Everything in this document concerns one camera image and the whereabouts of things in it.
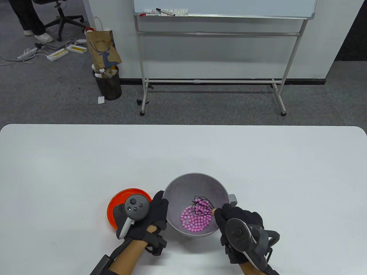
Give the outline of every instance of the orange lid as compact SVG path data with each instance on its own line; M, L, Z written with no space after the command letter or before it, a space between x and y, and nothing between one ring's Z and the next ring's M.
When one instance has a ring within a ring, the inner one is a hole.
M137 189L137 188L130 188L130 189L125 189L122 190L121 192L117 193L112 200L110 201L110 203L108 204L107 207L107 219L110 223L110 225L112 225L112 227L114 229L117 229L116 223L115 223L115 219L113 217L113 208L116 205L119 204L124 204L126 199L128 197L130 197L131 195L134 194L141 194L143 196L145 196L149 201L152 201L152 198L148 195L148 193L146 193L145 191L141 190L141 189Z

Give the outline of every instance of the bowl handle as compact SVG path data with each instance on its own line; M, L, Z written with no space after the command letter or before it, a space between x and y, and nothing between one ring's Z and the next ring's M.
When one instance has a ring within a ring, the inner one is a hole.
M237 198L235 194L229 194L228 195L229 203L232 207L235 207L237 205Z

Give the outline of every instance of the black mesh trash can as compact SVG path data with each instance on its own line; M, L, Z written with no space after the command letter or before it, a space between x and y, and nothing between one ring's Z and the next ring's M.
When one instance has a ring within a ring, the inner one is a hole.
M122 91L118 68L117 73L111 78L99 78L94 75L94 71L92 72L93 77L97 81L97 85L101 92L101 95L104 96L106 100L115 100L121 96Z

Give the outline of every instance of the baseboard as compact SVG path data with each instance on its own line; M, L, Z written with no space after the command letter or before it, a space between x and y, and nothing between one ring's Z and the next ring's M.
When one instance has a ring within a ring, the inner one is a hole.
M326 79L324 78L290 78L286 80L286 85L325 85ZM121 85L142 85L143 82L140 78L120 78ZM152 83L152 85L253 85L253 84L229 84L229 83Z

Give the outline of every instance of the black whisk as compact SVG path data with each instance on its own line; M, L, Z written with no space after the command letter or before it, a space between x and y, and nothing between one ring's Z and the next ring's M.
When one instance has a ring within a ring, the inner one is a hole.
M214 205L204 196L195 196L192 201L193 205L191 209L198 216L212 215L211 211L214 209Z

